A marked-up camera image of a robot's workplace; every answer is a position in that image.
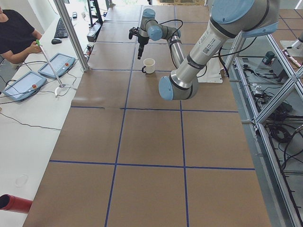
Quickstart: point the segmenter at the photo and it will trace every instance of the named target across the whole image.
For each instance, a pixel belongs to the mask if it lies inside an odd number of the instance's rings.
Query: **man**
[[[0,55],[13,64],[39,53],[36,39],[42,37],[19,13],[0,7]]]

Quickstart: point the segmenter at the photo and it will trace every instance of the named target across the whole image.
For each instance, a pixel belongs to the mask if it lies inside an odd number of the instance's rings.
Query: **blue and white device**
[[[75,58],[68,56],[63,53],[57,53],[54,57],[51,58],[50,62],[56,71],[58,77],[63,76],[74,64]],[[45,64],[41,69],[38,70],[43,76],[56,79],[51,67],[49,64]]]
[[[36,93],[45,83],[45,77],[30,71],[13,84],[8,85],[2,93],[14,101],[23,101],[29,96],[32,96],[33,93]]]

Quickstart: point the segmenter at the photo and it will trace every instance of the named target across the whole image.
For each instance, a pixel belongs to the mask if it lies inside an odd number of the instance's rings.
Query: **black keyboard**
[[[54,38],[67,38],[68,34],[67,31],[65,29],[64,23],[62,21],[62,19],[60,18],[57,24],[57,28],[56,28],[56,32],[55,32],[55,36]]]

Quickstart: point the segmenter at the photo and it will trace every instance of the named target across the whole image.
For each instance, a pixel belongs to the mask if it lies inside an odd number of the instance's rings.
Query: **computer mouse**
[[[59,38],[52,39],[52,44],[60,44],[60,43],[62,43],[61,39],[59,39]]]

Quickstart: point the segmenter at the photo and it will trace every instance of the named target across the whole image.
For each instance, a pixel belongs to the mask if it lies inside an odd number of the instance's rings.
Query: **mug handle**
[[[143,67],[142,67],[142,73],[146,73],[146,72],[144,71],[145,68],[146,68],[146,66],[143,66]]]

